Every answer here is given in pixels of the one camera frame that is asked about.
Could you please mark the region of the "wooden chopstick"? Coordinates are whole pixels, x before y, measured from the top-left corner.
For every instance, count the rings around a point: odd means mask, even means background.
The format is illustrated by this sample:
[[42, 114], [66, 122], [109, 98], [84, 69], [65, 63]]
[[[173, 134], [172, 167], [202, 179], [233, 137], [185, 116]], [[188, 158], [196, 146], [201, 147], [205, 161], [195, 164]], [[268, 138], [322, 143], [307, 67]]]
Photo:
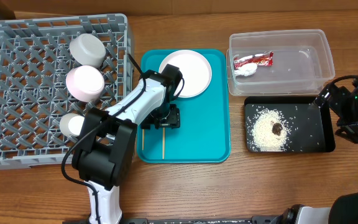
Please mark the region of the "wooden chopstick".
[[145, 130], [142, 129], [142, 150], [144, 150], [144, 143], [145, 143]]
[[165, 159], [165, 128], [162, 129], [162, 159]]

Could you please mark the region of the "brown food scrap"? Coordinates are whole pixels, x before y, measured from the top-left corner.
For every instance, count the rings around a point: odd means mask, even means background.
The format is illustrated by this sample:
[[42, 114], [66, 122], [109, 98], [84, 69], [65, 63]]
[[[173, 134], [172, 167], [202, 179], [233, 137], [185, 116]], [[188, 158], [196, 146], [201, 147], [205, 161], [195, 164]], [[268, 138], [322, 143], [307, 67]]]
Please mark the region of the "brown food scrap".
[[281, 123], [274, 123], [272, 126], [272, 133], [274, 135], [280, 136], [283, 131], [283, 126]]

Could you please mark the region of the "white rice pile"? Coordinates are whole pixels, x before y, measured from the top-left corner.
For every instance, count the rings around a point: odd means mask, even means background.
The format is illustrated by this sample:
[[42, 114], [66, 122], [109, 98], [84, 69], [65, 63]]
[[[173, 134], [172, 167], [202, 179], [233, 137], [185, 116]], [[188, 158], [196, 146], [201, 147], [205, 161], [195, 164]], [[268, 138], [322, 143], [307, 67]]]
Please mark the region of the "white rice pile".
[[[293, 123], [283, 111], [276, 108], [251, 104], [246, 106], [247, 145], [254, 152], [285, 152], [289, 150], [290, 135], [293, 132]], [[274, 123], [281, 123], [283, 131], [280, 136], [272, 133]]]

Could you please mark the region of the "white tissue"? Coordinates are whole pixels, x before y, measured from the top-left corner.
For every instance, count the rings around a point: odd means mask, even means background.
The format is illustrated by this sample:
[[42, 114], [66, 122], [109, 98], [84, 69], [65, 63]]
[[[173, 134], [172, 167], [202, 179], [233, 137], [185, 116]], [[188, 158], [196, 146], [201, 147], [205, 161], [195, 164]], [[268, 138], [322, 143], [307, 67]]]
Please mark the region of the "white tissue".
[[236, 77], [243, 76], [248, 77], [253, 75], [258, 68], [258, 65], [256, 63], [246, 63], [244, 65], [241, 65], [239, 68], [235, 69], [234, 75]]

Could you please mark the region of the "red snack wrapper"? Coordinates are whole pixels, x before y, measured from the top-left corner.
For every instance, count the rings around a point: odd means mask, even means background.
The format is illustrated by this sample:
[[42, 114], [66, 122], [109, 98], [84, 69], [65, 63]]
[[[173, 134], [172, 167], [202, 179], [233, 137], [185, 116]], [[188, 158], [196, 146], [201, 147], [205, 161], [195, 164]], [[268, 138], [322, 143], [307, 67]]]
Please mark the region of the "red snack wrapper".
[[241, 58], [234, 58], [234, 68], [239, 69], [245, 64], [255, 63], [257, 66], [272, 66], [273, 65], [273, 52], [264, 52], [261, 54], [248, 55]]

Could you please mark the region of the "pink small bowl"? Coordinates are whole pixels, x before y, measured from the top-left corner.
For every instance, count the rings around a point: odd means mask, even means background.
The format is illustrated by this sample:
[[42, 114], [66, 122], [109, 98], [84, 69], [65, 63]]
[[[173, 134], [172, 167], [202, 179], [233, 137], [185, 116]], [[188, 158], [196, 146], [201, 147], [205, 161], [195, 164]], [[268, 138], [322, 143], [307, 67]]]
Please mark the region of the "pink small bowl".
[[65, 82], [69, 93], [82, 102], [97, 100], [105, 86], [101, 72], [89, 65], [70, 70]]

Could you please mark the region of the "white cup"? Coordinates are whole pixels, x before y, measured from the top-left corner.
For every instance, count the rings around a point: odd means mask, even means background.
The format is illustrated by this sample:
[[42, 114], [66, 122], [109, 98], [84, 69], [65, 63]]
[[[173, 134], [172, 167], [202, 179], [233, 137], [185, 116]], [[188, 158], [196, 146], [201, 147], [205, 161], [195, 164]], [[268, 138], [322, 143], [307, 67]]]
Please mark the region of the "white cup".
[[85, 117], [82, 115], [68, 113], [62, 116], [59, 122], [60, 131], [64, 136], [77, 137], [81, 133]]

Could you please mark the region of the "grey bowl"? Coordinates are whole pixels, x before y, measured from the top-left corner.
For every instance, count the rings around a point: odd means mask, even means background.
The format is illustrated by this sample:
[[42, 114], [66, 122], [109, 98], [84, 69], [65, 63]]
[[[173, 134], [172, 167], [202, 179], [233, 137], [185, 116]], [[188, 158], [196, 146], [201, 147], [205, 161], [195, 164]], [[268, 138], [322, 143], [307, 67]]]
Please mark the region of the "grey bowl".
[[106, 56], [103, 43], [92, 34], [81, 34], [74, 38], [69, 45], [73, 58], [81, 65], [99, 68]]

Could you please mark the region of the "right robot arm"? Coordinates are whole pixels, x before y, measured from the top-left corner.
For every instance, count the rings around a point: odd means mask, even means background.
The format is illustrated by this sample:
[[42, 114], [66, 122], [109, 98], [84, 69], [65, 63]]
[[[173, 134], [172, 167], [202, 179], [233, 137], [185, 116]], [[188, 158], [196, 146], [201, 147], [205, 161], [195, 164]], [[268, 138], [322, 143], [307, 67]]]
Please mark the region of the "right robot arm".
[[[339, 117], [336, 135], [358, 144], [358, 76], [339, 77], [327, 84], [312, 102], [329, 108]], [[339, 197], [331, 207], [294, 205], [273, 218], [271, 224], [358, 223], [358, 193]]]

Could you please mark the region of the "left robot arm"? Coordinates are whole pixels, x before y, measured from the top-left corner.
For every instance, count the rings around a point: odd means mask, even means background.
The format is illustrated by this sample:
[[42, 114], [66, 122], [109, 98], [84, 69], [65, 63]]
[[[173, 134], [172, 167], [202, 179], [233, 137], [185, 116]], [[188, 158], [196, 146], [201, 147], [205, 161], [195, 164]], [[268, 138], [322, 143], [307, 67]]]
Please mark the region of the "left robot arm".
[[180, 110], [174, 104], [185, 81], [178, 67], [147, 70], [138, 86], [118, 104], [90, 109], [75, 145], [68, 151], [78, 171], [77, 184], [87, 187], [91, 213], [85, 223], [119, 223], [119, 186], [129, 171], [137, 130], [179, 128]]

